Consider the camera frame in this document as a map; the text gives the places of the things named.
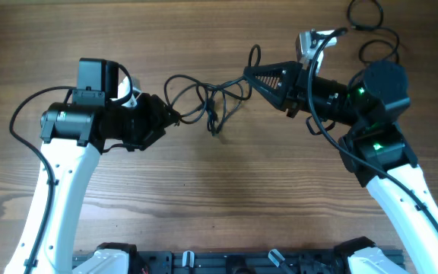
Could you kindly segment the black cable blue USB plug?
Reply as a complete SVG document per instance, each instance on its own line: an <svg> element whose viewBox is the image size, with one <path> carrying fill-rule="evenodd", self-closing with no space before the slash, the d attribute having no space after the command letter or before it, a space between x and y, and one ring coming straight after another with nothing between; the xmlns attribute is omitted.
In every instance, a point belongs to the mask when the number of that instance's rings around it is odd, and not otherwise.
<svg viewBox="0 0 438 274"><path fill-rule="evenodd" d="M245 95L243 86L240 84L241 81L245 81L248 84L248 94ZM237 85L240 89L240 95L234 94L227 90L234 85ZM212 85L212 84L197 84L197 89L203 88L207 97L207 102L203 103L204 111L208 114L207 121L207 129L213 135L217 135L223 129L224 124L229 118L236 112L241 106L243 101L250 99L252 96L252 86L243 76L233 81L228 81L220 85ZM221 93L222 101L223 101L223 113L221 121L216 125L217 122L217 114L214 110L215 100L214 97L216 94ZM237 105L231 110L227 110L227 99L226 96L232 97L237 100Z"/></svg>

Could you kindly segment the black cable micro USB plug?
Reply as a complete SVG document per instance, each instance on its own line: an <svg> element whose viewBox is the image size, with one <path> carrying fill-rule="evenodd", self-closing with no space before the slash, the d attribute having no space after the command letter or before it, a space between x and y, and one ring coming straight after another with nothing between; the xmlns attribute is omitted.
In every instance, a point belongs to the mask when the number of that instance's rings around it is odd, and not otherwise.
<svg viewBox="0 0 438 274"><path fill-rule="evenodd" d="M187 75L173 75L163 86L167 105L179 114L179 121L192 125L202 118L214 125L219 115L214 96L216 86Z"/></svg>

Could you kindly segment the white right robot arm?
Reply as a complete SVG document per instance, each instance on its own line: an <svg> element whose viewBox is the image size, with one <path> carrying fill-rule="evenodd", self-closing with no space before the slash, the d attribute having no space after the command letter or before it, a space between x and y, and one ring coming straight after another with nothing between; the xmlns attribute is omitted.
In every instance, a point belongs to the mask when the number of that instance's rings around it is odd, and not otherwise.
<svg viewBox="0 0 438 274"><path fill-rule="evenodd" d="M438 273L438 207L398 118L410 107L408 77L390 61L374 62L355 84L316 76L297 62L247 66L247 82L274 108L295 117L305 111L317 124L348 126L339 140L319 127L338 149L345 168L388 216L416 270Z"/></svg>

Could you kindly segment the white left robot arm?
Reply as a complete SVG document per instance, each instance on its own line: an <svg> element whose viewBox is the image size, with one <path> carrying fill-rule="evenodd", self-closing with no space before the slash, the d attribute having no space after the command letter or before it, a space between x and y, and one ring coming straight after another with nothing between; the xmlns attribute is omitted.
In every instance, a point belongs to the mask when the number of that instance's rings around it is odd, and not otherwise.
<svg viewBox="0 0 438 274"><path fill-rule="evenodd" d="M179 114L158 96L136 91L123 65L82 58L74 87L40 120L36 148L41 162L30 211L6 273L147 273L134 244L103 243L79 266L72 265L75 235L87 185L106 140L117 148L144 151L178 123Z"/></svg>

